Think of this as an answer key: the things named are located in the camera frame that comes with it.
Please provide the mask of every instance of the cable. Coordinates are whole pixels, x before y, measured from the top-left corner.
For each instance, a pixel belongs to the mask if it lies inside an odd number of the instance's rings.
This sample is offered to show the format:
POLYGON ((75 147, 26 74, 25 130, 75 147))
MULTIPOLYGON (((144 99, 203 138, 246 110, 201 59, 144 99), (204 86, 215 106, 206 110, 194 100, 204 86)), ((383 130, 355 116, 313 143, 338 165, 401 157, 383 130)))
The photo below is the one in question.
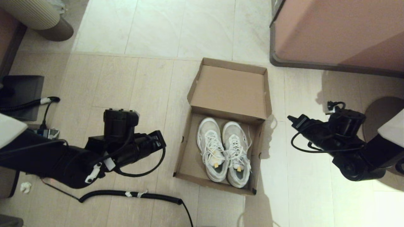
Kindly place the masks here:
POLYGON ((68 196, 70 196, 70 197, 72 197, 72 198, 74 198, 74 199, 76 199, 76 200, 79 200, 79 198, 77 198, 76 196, 74 196, 74 195, 72 195, 72 194, 69 194, 69 193, 67 193, 67 192, 65 192, 65 191, 63 191, 63 190, 61 190, 61 189, 58 189, 57 187, 55 187, 55 186, 53 186, 53 185, 50 185, 50 184, 46 183, 42 178, 41 178, 41 181, 42 181, 44 184, 46 184, 47 186, 49 186, 49 187, 51 187, 51 188, 54 188, 54 189, 58 190, 59 192, 65 194, 65 195, 68 195, 68 196))
POLYGON ((19 151, 25 151, 27 149, 40 147, 40 146, 44 146, 44 145, 48 145, 48 144, 52 144, 52 143, 59 143, 59 142, 66 143, 67 149, 69 148, 69 143, 66 140, 58 139, 58 140, 53 140, 53 141, 49 141, 49 142, 45 142, 45 143, 39 143, 39 144, 27 146, 27 147, 21 147, 21 148, 17 148, 17 149, 10 150, 10 151, 4 151, 4 152, 0 153, 0 158, 2 158, 2 159, 0 159, 0 161, 10 158, 10 155, 12 155, 16 152, 19 152, 19 151))
POLYGON ((299 148, 299 147, 296 147, 296 146, 293 144, 293 141, 295 140, 295 138, 296 138, 298 135, 300 135, 305 129, 307 129, 307 128, 313 126, 313 125, 310 125, 310 126, 304 128, 302 131, 296 133, 296 134, 292 137, 292 140, 290 141, 292 147, 294 147, 295 149, 297 149, 297 150, 299 150, 299 151, 303 151, 303 152, 307 152, 307 153, 330 153, 330 152, 355 151, 355 150, 362 149, 362 148, 364 147, 364 146, 361 146, 361 147, 358 147, 358 148, 341 149, 341 150, 328 150, 328 151, 324 151, 324 150, 310 151, 310 150, 304 150, 304 149, 301 149, 301 148, 299 148))
POLYGON ((185 208, 185 210, 187 211, 188 218, 189 218, 189 221, 190 221, 190 223, 191 223, 191 227, 194 227, 194 225, 192 224, 192 218, 191 218, 191 215, 189 214, 188 208, 187 208, 187 206, 185 206, 184 201, 182 202, 182 204, 184 205, 184 208, 185 208))
MULTIPOLYGON (((98 191, 92 191, 89 192, 85 195, 83 195, 81 198, 77 198, 76 196, 69 194, 53 185, 50 185, 46 182, 44 182, 42 179, 41 181, 46 184, 47 186, 50 186, 51 188, 54 188, 56 190, 58 190, 59 192, 70 196, 74 199, 76 199, 77 201, 79 201, 80 203, 84 203, 87 199, 94 197, 94 196, 99 196, 99 195, 113 195, 113 196, 122 196, 122 197, 135 197, 137 198, 139 195, 139 192, 137 191, 118 191, 118 190, 98 190, 98 191)), ((161 195, 161 194, 153 194, 153 193, 143 193, 140 195, 139 198, 144 198, 144 199, 154 199, 154 200, 163 200, 163 201, 167 201, 167 202, 172 202, 175 203, 177 205, 184 205, 185 210, 187 211, 188 214, 188 218, 189 218, 189 222, 191 223, 191 227, 194 227, 194 224, 192 223, 192 218, 191 215, 189 214, 188 208, 185 205, 184 201, 180 198, 176 198, 176 197, 172 197, 172 196, 168 196, 168 195, 161 195)))
POLYGON ((42 120, 42 124, 39 126, 39 130, 38 130, 38 131, 42 130, 42 133, 43 133, 43 130, 47 129, 47 127, 46 127, 46 116, 48 114, 49 107, 51 106, 53 101, 55 101, 55 102, 60 101, 60 98, 58 98, 58 97, 48 97, 48 99, 50 99, 50 102, 48 103, 48 106, 46 107, 45 114, 44 114, 44 119, 42 120))
POLYGON ((164 156, 166 155, 166 148, 163 148, 163 153, 161 154, 161 158, 160 161, 158 162, 158 164, 151 170, 144 172, 144 173, 140 173, 140 174, 131 174, 131 173, 126 173, 126 172, 122 172, 120 168, 116 168, 114 171, 122 176, 125 177, 143 177, 151 172, 153 172, 155 169, 158 168, 158 166, 163 162, 164 156))
MULTIPOLYGON (((48 99, 51 99, 51 100, 56 99, 56 101, 60 100, 60 98, 55 97, 55 96, 48 97, 48 99)), ((36 99, 36 100, 31 101, 31 102, 24 103, 24 104, 21 104, 21 105, 18 105, 18 106, 1 107, 0 108, 0 113, 14 112, 14 111, 22 110, 22 109, 32 108, 34 106, 41 105, 42 104, 41 101, 43 101, 43 99, 36 99)))

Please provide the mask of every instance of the cardboard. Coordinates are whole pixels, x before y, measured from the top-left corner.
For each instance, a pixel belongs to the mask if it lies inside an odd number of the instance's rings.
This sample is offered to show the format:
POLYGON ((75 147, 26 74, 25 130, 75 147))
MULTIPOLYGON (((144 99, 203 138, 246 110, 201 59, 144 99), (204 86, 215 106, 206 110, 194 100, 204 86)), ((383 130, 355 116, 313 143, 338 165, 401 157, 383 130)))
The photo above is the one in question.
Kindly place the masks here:
POLYGON ((267 69, 204 58, 187 98, 191 109, 173 176, 222 191, 255 195, 260 155, 268 152, 262 133, 263 125, 271 115, 267 69), (216 183, 207 176, 196 142, 199 124, 206 117, 213 117, 221 130, 230 120, 239 122, 249 141, 252 141, 247 152, 251 174, 244 188, 235 188, 227 180, 216 183))

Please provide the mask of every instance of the shoe insole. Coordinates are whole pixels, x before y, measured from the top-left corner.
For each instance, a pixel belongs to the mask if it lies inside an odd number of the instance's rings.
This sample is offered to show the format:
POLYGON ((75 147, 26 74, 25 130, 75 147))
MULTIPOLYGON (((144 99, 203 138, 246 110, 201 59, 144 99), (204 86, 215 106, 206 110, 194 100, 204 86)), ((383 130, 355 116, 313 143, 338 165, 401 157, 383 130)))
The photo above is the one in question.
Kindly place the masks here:
POLYGON ((221 173, 223 169, 223 164, 220 164, 217 168, 214 168, 216 172, 221 173))
POLYGON ((240 180, 243 179, 244 170, 242 170, 241 172, 236 171, 236 176, 237 176, 240 180))

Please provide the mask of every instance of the black device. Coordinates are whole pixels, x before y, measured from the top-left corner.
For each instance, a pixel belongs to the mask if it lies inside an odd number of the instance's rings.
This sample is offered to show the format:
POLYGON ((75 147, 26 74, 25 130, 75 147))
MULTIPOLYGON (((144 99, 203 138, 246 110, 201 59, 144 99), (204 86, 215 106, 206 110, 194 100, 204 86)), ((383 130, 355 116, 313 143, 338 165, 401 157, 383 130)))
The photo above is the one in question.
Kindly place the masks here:
POLYGON ((329 153, 334 157, 332 162, 351 181, 379 179, 387 168, 402 166, 404 148, 380 135, 368 143, 358 138, 357 132, 366 119, 364 114, 345 109, 344 102, 329 101, 328 109, 332 111, 328 122, 310 119, 304 114, 299 118, 288 116, 292 127, 298 131, 291 140, 294 148, 309 153, 329 153), (294 145, 293 141, 299 134, 309 140, 308 147, 313 150, 294 145))
POLYGON ((76 189, 90 185, 111 171, 129 177, 144 176, 160 165, 166 144, 159 130, 150 134, 134 133, 138 123, 139 114, 135 111, 105 110, 104 135, 89 137, 84 149, 26 130, 0 149, 0 166, 54 178, 76 189), (152 170, 143 174, 120 170, 160 149, 163 149, 162 158, 152 170))

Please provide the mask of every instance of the coiled cable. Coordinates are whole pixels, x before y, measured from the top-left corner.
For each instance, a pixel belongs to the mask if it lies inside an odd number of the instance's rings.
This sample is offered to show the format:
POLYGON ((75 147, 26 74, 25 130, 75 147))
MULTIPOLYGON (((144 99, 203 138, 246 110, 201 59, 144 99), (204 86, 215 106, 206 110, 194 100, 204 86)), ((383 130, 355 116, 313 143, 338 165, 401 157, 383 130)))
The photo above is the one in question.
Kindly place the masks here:
POLYGON ((59 102, 60 98, 51 96, 51 97, 48 97, 47 99, 46 98, 45 99, 36 99, 31 102, 24 103, 24 104, 21 104, 18 106, 0 107, 0 113, 14 112, 14 111, 22 110, 22 109, 28 109, 28 108, 32 108, 32 107, 35 107, 35 106, 38 106, 41 104, 49 103, 51 101, 59 102))
MULTIPOLYGON (((42 182, 44 184, 46 184, 47 186, 50 186, 51 188, 54 188, 56 190, 58 190, 59 192, 68 195, 74 199, 76 199, 77 201, 79 201, 80 203, 84 203, 87 199, 94 197, 94 196, 99 196, 99 195, 113 195, 113 196, 123 196, 123 197, 135 197, 137 198, 139 195, 139 192, 137 191, 118 191, 118 190, 98 190, 98 191, 92 191, 89 192, 85 195, 83 195, 81 198, 77 198, 76 196, 69 194, 53 185, 50 185, 46 182, 44 182, 42 180, 42 182)), ((188 218, 189 218, 189 222, 191 223, 191 227, 194 227, 194 224, 192 223, 192 218, 191 215, 189 214, 188 208, 185 205, 184 201, 180 198, 176 198, 176 197, 172 197, 172 196, 168 196, 168 195, 160 195, 160 194, 153 194, 153 193, 141 193, 139 198, 144 198, 144 199, 153 199, 153 200, 163 200, 163 201, 167 201, 167 202, 172 202, 175 203, 177 205, 184 205, 185 210, 187 211, 188 214, 188 218)))

